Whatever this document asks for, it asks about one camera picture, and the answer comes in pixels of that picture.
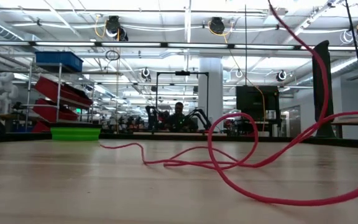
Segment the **fluorescent light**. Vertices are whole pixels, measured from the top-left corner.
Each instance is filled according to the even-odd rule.
[[[302,46],[301,47],[301,50],[308,50],[308,49],[306,49],[306,47],[304,47],[304,46]]]
[[[143,94],[144,96],[155,96],[155,94]],[[177,98],[198,98],[198,95],[158,95],[158,97],[177,97]]]
[[[15,76],[15,78],[20,79],[20,80],[28,80],[28,76],[19,74],[19,73],[13,73],[13,75]]]
[[[100,93],[106,94],[106,90],[103,87],[99,86],[99,85],[95,85],[94,89],[96,91],[100,92]]]
[[[148,86],[155,86],[157,85],[156,83],[138,83],[138,85],[148,85]],[[158,86],[168,86],[170,85],[169,83],[159,83]]]
[[[198,86],[198,84],[175,83],[175,86]]]
[[[103,47],[161,47],[160,43],[128,43],[128,42],[107,42],[102,43]]]
[[[234,48],[237,49],[264,49],[264,50],[292,50],[293,46],[287,45],[245,45],[236,44]]]
[[[283,93],[283,92],[288,91],[288,90],[291,90],[291,88],[290,88],[290,87],[286,87],[286,88],[283,89],[281,92]]]
[[[80,47],[92,47],[92,42],[37,42],[39,46],[80,46]]]
[[[284,88],[313,88],[313,86],[285,86]]]
[[[168,47],[184,47],[184,48],[211,48],[211,49],[222,49],[227,48],[227,44],[168,44]]]
[[[338,47],[338,46],[328,47],[328,50],[355,50],[355,49],[356,49],[355,47]]]
[[[226,85],[223,85],[223,87],[236,87],[236,86],[242,86],[242,85],[231,85],[231,84],[226,84]]]
[[[26,41],[0,41],[0,45],[2,45],[2,46],[8,46],[8,45],[29,46],[30,44]]]

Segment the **white column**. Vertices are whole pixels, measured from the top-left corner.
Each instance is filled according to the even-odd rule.
[[[221,58],[200,58],[200,72],[209,72],[209,93],[207,93],[206,75],[198,75],[198,107],[207,114],[208,95],[208,119],[214,123],[223,115],[223,67]],[[201,122],[198,122],[199,129],[204,129]],[[217,125],[223,129],[223,123]]]

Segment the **pink cable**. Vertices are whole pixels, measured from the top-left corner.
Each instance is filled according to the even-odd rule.
[[[255,121],[252,119],[251,116],[249,116],[248,114],[245,113],[236,113],[236,114],[228,114],[225,115],[221,118],[219,118],[217,121],[215,121],[210,130],[214,130],[216,125],[218,125],[221,121],[225,120],[226,118],[231,118],[231,117],[235,117],[235,116],[242,116],[245,117],[247,119],[249,119],[253,129],[254,129],[254,133],[255,133],[255,143],[252,146],[251,151],[248,153],[248,155],[245,156],[245,158],[241,159],[241,160],[237,160],[233,157],[231,157],[229,154],[226,154],[225,152],[220,151],[219,149],[215,149],[212,147],[212,132],[208,133],[208,146],[199,146],[199,147],[192,147],[190,149],[187,149],[169,159],[162,159],[159,161],[146,161],[145,160],[145,156],[144,156],[144,148],[138,144],[138,143],[131,143],[131,144],[126,144],[123,146],[118,146],[118,147],[108,147],[108,146],[102,146],[106,149],[120,149],[120,148],[124,148],[124,147],[128,147],[128,146],[139,146],[140,150],[141,150],[141,155],[142,155],[142,161],[144,164],[148,165],[148,164],[158,164],[158,163],[163,163],[164,166],[185,166],[185,165],[191,165],[191,166],[199,166],[199,167],[204,167],[207,169],[212,169],[212,170],[216,170],[216,172],[218,172],[218,174],[221,176],[222,180],[225,181],[225,183],[227,183],[228,186],[232,187],[234,190],[238,191],[240,194],[245,195],[247,197],[253,198],[255,200],[258,200],[260,202],[265,202],[265,203],[276,203],[276,204],[282,204],[282,205],[294,205],[294,206],[322,206],[322,205],[330,205],[330,204],[335,204],[335,203],[341,203],[341,202],[345,202],[351,199],[354,199],[356,197],[358,197],[358,189],[355,189],[351,192],[348,192],[346,194],[342,194],[339,196],[335,196],[335,197],[330,197],[330,198],[325,198],[325,199],[317,199],[317,200],[290,200],[290,199],[282,199],[282,198],[272,198],[272,197],[264,197],[261,195],[257,195],[257,194],[253,194],[252,192],[246,191],[244,189],[242,189],[241,187],[239,187],[238,185],[236,185],[233,181],[231,181],[224,173],[224,170],[226,169],[230,169],[236,166],[239,167],[253,167],[253,168],[258,168],[258,167],[263,167],[266,166],[267,164],[272,163],[273,161],[275,161],[278,157],[280,157],[285,151],[287,151],[289,148],[291,148],[292,146],[294,146],[295,144],[298,144],[300,142],[302,142],[303,140],[305,140],[306,138],[310,137],[322,124],[340,117],[340,116],[349,116],[349,115],[355,115],[358,114],[358,111],[354,111],[354,112],[345,112],[345,113],[339,113],[339,114],[333,114],[331,116],[328,116],[326,118],[324,118],[324,115],[326,114],[326,110],[328,108],[328,98],[329,98],[329,90],[328,90],[328,79],[327,79],[327,72],[326,72],[326,67],[325,64],[323,62],[323,60],[321,59],[321,57],[311,48],[309,48],[299,37],[297,37],[292,31],[291,29],[281,20],[281,18],[279,18],[277,16],[277,13],[275,12],[273,6],[270,3],[270,0],[268,0],[271,12],[273,13],[273,15],[276,17],[276,19],[281,23],[282,26],[284,26],[284,28],[286,28],[287,31],[289,31],[289,33],[292,35],[292,37],[297,40],[302,46],[306,47],[306,49],[312,53],[312,55],[315,57],[316,61],[318,62],[320,68],[321,68],[321,75],[323,78],[323,86],[324,86],[324,103],[323,103],[323,109],[322,109],[322,113],[319,117],[319,121],[317,123],[315,123],[314,125],[312,125],[311,127],[309,127],[308,129],[306,129],[305,131],[303,131],[301,134],[299,134],[294,140],[292,140],[286,147],[284,147],[281,151],[276,152],[274,155],[260,161],[257,162],[255,164],[246,164],[245,162],[253,155],[253,153],[255,152],[257,145],[258,145],[258,131],[257,131],[257,127],[255,124]],[[177,157],[179,157],[180,155],[195,150],[195,149],[208,149],[209,152],[209,156],[210,156],[210,161],[182,161],[182,160],[178,160],[176,159]],[[226,156],[227,158],[229,158],[231,161],[217,161],[214,155],[214,151]]]

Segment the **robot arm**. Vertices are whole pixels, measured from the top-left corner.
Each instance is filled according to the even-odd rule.
[[[197,118],[200,119],[205,130],[209,130],[211,128],[212,124],[209,122],[202,109],[194,109],[192,112],[190,112],[190,114],[186,115],[186,119],[191,119],[194,116],[197,116]]]

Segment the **wooden table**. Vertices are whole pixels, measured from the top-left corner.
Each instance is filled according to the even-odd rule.
[[[118,146],[131,141],[101,140]],[[141,141],[150,160],[205,142]],[[250,142],[217,142],[244,157]],[[280,150],[261,143],[250,162]],[[205,149],[182,159],[208,159]],[[316,199],[358,187],[358,149],[300,144],[261,169],[226,171],[241,187],[270,197]],[[358,198],[325,207],[269,205],[228,187],[213,170],[145,166],[139,148],[98,142],[0,143],[0,223],[358,223]]]
[[[335,119],[334,122],[331,123],[336,126],[338,137],[343,138],[343,126],[358,126],[358,118],[342,118]]]

